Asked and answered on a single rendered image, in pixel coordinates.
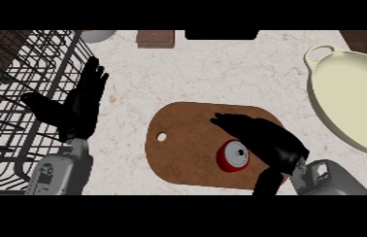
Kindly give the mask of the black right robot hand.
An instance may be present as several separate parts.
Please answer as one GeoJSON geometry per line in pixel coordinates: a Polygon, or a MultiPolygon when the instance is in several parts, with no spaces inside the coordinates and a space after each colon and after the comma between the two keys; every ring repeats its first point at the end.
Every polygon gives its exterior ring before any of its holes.
{"type": "Polygon", "coordinates": [[[258,176],[252,194],[274,196],[283,183],[285,174],[292,175],[298,161],[308,158],[310,150],[295,135],[262,118],[217,113],[211,122],[239,139],[268,165],[258,176]]]}

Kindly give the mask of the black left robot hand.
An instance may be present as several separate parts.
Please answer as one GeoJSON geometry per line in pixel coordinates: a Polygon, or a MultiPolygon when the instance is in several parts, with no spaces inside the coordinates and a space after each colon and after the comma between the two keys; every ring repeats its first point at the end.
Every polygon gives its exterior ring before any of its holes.
{"type": "Polygon", "coordinates": [[[31,108],[35,119],[58,128],[62,143],[75,138],[87,140],[94,133],[108,78],[105,67],[91,56],[81,71],[78,85],[69,91],[63,103],[35,92],[22,95],[22,102],[31,108]]]}

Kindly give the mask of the brown wooden cutting board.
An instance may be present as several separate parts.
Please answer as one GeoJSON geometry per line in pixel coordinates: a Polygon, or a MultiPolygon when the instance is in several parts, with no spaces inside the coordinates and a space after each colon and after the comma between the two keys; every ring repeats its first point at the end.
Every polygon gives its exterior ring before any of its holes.
{"type": "Polygon", "coordinates": [[[209,121],[217,113],[248,115],[283,125],[267,110],[254,106],[171,103],[149,124],[147,162],[156,176],[173,184],[254,189],[268,165],[251,153],[240,171],[226,172],[220,168],[217,151],[234,137],[209,121]]]}

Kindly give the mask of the pale yellow pot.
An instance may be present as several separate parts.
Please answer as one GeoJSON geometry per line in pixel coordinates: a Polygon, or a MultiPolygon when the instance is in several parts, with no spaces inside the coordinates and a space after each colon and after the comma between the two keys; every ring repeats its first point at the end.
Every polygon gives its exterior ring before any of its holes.
{"type": "Polygon", "coordinates": [[[367,54],[321,44],[307,51],[304,63],[318,119],[336,136],[367,152],[367,54]]]}

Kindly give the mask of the grey round bowl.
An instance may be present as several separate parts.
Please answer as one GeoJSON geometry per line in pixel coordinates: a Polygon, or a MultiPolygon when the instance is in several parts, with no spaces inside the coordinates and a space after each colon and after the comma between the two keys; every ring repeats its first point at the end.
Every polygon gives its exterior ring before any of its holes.
{"type": "Polygon", "coordinates": [[[115,30],[90,30],[83,31],[80,37],[89,44],[94,44],[108,40],[115,33],[115,30]]]}

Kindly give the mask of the brown wooden block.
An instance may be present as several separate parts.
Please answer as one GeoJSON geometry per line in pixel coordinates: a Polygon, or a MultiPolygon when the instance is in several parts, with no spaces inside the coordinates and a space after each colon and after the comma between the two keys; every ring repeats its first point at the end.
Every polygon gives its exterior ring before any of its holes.
{"type": "Polygon", "coordinates": [[[139,30],[136,43],[142,49],[171,49],[175,46],[175,31],[139,30]]]}

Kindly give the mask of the black flat appliance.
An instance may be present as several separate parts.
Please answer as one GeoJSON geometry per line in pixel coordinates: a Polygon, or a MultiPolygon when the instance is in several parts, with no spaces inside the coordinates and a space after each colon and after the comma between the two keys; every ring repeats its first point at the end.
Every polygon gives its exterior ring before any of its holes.
{"type": "Polygon", "coordinates": [[[214,31],[214,30],[187,30],[184,32],[184,37],[189,40],[201,40],[201,41],[242,41],[242,40],[254,40],[257,38],[258,31],[257,30],[245,30],[245,31],[214,31]]]}

